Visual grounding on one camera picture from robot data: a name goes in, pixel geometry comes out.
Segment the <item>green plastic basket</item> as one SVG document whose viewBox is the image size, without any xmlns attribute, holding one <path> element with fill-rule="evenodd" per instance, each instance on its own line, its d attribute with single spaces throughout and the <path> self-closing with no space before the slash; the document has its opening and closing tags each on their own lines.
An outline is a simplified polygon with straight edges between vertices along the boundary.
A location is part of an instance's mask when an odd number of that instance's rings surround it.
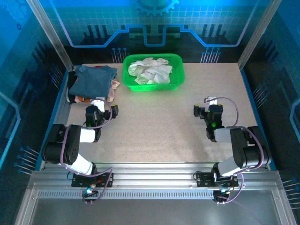
<svg viewBox="0 0 300 225">
<path fill-rule="evenodd" d="M 143 84 L 139 85 L 133 76 L 128 72 L 131 63 L 143 60 L 145 58 L 159 58 L 168 60 L 168 65 L 172 66 L 169 84 Z M 174 53 L 157 53 L 157 54 L 132 54 L 127 56 L 123 61 L 122 81 L 124 85 L 132 91 L 157 91 L 157 90 L 176 90 L 185 81 L 184 67 L 182 58 Z"/>
</svg>

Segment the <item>white t-shirt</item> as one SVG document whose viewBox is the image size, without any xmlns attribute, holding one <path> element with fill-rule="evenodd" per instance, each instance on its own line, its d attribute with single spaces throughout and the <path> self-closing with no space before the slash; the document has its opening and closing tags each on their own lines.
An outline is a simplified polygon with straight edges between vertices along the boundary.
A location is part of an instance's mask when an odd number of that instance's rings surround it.
<svg viewBox="0 0 300 225">
<path fill-rule="evenodd" d="M 169 84 L 172 70 L 168 60 L 155 60 L 152 57 L 135 61 L 128 67 L 129 75 L 135 77 L 135 82 L 139 85 Z"/>
</svg>

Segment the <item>orange folded t-shirt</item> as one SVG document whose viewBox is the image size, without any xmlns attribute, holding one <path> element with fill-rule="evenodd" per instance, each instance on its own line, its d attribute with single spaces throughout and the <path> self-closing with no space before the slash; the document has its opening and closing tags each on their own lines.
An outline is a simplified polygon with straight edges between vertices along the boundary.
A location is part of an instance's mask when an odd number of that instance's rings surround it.
<svg viewBox="0 0 300 225">
<path fill-rule="evenodd" d="M 85 98 L 85 97 L 80 97 L 80 96 L 75 96 L 74 102 L 75 103 L 90 103 L 94 99 L 102 99 L 107 102 L 111 102 L 110 98 L 105 98 L 105 97 L 94 97 L 94 98 Z"/>
</svg>

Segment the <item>pink folded t-shirt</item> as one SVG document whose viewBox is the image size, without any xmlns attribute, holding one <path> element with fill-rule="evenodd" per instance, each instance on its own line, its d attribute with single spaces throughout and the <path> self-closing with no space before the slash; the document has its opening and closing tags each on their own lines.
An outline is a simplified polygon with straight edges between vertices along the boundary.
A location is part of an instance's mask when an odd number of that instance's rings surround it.
<svg viewBox="0 0 300 225">
<path fill-rule="evenodd" d="M 112 79 L 111 86 L 110 86 L 109 93 L 108 93 L 108 98 L 107 98 L 108 102 L 112 102 L 114 100 L 114 97 L 115 97 L 114 92 L 119 85 L 120 85 L 119 81 L 117 81 L 116 79 Z"/>
</svg>

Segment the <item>pile of folded clothes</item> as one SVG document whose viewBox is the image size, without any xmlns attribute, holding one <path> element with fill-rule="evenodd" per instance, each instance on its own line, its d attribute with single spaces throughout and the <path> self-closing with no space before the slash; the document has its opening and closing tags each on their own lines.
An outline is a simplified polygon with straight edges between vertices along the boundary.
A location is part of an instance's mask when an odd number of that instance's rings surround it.
<svg viewBox="0 0 300 225">
<path fill-rule="evenodd" d="M 110 66 L 80 66 L 75 70 L 76 81 L 69 89 L 71 95 L 84 98 L 104 97 L 108 99 L 112 79 L 117 75 L 117 68 Z"/>
</svg>

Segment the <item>blue table edge strip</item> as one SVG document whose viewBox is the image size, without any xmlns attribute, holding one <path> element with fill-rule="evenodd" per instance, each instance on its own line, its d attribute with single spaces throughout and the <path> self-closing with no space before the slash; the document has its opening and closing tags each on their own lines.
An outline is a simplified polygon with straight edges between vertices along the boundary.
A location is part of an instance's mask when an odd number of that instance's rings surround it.
<svg viewBox="0 0 300 225">
<path fill-rule="evenodd" d="M 255 101 L 254 101 L 254 97 L 253 97 L 253 94 L 252 94 L 252 91 L 251 91 L 251 88 L 250 88 L 250 84 L 249 84 L 249 81 L 248 81 L 247 76 L 246 76 L 246 73 L 245 73 L 244 69 L 242 69 L 240 72 L 241 72 L 241 75 L 242 75 L 242 78 L 243 78 L 243 82 L 245 84 L 245 88 L 246 88 L 246 91 L 247 91 L 247 95 L 248 95 L 252 110 L 253 110 L 255 121 L 256 121 L 258 127 L 261 129 L 262 134 L 264 136 L 264 139 L 265 139 L 267 145 L 269 145 L 267 137 L 266 137 L 264 129 L 263 129 L 263 125 L 262 125 L 259 113 L 258 113 L 258 109 L 257 109 Z"/>
<path fill-rule="evenodd" d="M 53 111 L 52 111 L 52 114 L 51 114 L 51 117 L 50 117 L 50 120 L 49 120 L 49 123 L 48 123 L 48 127 L 47 127 L 47 130 L 46 130 L 43 142 L 42 142 L 42 146 L 41 146 L 41 149 L 40 149 L 40 154 L 38 156 L 38 159 L 37 159 L 37 162 L 36 162 L 36 165 L 35 165 L 35 169 L 34 169 L 35 171 L 39 171 L 43 167 L 42 150 L 45 147 L 45 144 L 46 144 L 48 135 L 50 133 L 51 127 L 52 127 L 53 123 L 56 122 L 57 116 L 59 115 L 60 106 L 61 106 L 62 102 L 65 101 L 66 97 L 63 97 L 63 94 L 65 94 L 66 90 L 67 90 L 68 73 L 69 72 L 67 70 L 64 73 L 64 77 L 63 77 L 63 80 L 62 80 L 62 83 L 61 83 L 61 86 L 60 86 L 60 90 L 58 92 L 58 95 L 57 95 L 57 98 L 56 98 L 56 101 L 55 101 L 55 104 L 54 104 L 54 107 L 53 107 Z"/>
</svg>

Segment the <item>black folded t-shirt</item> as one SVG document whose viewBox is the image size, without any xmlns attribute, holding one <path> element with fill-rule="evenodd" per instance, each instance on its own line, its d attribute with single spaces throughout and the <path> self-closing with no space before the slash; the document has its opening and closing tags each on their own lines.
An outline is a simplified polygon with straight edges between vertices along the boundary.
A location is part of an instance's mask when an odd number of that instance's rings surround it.
<svg viewBox="0 0 300 225">
<path fill-rule="evenodd" d="M 77 80 L 77 76 L 75 75 L 75 71 L 68 73 L 68 81 L 67 81 L 67 93 L 66 99 L 70 104 L 75 103 L 76 95 L 71 94 L 69 91 Z"/>
</svg>

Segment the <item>small LED electronics board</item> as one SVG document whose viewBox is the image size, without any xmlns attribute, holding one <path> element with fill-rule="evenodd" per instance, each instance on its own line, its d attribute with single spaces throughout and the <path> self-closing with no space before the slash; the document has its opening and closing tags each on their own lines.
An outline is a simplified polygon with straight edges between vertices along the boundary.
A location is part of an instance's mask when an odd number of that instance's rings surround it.
<svg viewBox="0 0 300 225">
<path fill-rule="evenodd" d="M 83 191 L 82 200 L 85 204 L 93 204 L 93 202 L 96 201 L 96 199 L 91 199 L 91 197 L 95 197 L 96 195 L 98 195 L 98 191 L 94 190 L 94 188 L 92 187 L 89 187 L 86 189 L 86 191 Z"/>
<path fill-rule="evenodd" d="M 215 190 L 213 191 L 213 201 L 217 205 L 225 205 L 230 202 L 230 193 L 229 190 Z"/>
</svg>

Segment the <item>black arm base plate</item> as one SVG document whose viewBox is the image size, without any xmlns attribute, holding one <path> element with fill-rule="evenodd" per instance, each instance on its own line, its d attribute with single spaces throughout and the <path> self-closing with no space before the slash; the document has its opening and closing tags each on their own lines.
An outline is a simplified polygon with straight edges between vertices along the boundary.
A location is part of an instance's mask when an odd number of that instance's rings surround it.
<svg viewBox="0 0 300 225">
<path fill-rule="evenodd" d="M 197 187 L 223 187 L 235 188 L 239 186 L 238 179 L 233 176 L 217 177 L 215 173 L 196 171 L 193 174 L 193 179 L 196 181 Z"/>
<path fill-rule="evenodd" d="M 113 186 L 114 174 L 112 173 L 110 176 L 110 179 L 108 179 L 109 174 L 110 174 L 109 172 L 106 172 L 97 177 L 84 177 L 84 176 L 79 176 L 79 175 L 74 174 L 73 178 L 72 178 L 71 187 L 75 187 L 75 188 L 86 187 L 87 188 L 87 187 L 90 187 L 92 184 L 96 183 L 97 188 L 104 188 L 106 182 L 109 180 L 107 187 L 111 188 Z"/>
</svg>

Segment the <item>aluminium frame rail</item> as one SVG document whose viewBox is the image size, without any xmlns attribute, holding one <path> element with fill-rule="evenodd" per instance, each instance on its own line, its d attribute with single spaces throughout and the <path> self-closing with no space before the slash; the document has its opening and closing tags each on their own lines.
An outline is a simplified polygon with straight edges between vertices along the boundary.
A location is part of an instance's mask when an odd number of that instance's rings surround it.
<svg viewBox="0 0 300 225">
<path fill-rule="evenodd" d="M 99 171 L 112 169 L 112 187 L 96 187 L 98 195 L 106 190 L 229 190 L 230 195 L 242 196 L 246 191 L 272 194 L 274 199 L 283 198 L 284 187 L 279 173 L 267 168 L 251 170 L 237 177 L 238 187 L 197 187 L 193 174 L 209 173 L 211 163 L 100 163 Z M 31 174 L 24 197 L 36 200 L 39 191 L 86 191 L 89 187 L 71 187 L 73 174 L 58 165 L 46 164 L 41 171 Z"/>
</svg>

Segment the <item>aluminium frame post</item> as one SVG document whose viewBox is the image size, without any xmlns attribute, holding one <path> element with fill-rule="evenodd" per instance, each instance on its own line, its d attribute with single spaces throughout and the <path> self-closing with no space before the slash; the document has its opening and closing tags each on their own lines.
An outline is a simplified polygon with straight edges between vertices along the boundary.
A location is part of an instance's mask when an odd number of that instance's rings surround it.
<svg viewBox="0 0 300 225">
<path fill-rule="evenodd" d="M 50 19 L 48 18 L 40 1 L 39 0 L 26 0 L 26 1 L 30 6 L 36 19 L 38 20 L 39 24 L 41 25 L 42 29 L 44 30 L 49 41 L 51 42 L 52 46 L 54 47 L 59 58 L 61 59 L 62 63 L 64 64 L 65 68 L 67 69 L 67 71 L 68 72 L 73 71 L 74 69 L 73 63 L 71 62 L 71 59 L 67 54 L 67 51 L 65 50 L 55 28 L 53 27 Z"/>
<path fill-rule="evenodd" d="M 282 0 L 270 0 L 250 40 L 248 41 L 244 51 L 239 58 L 238 66 L 240 71 L 244 68 L 245 64 L 249 60 L 251 54 L 253 53 L 262 35 L 265 33 L 281 2 Z"/>
</svg>

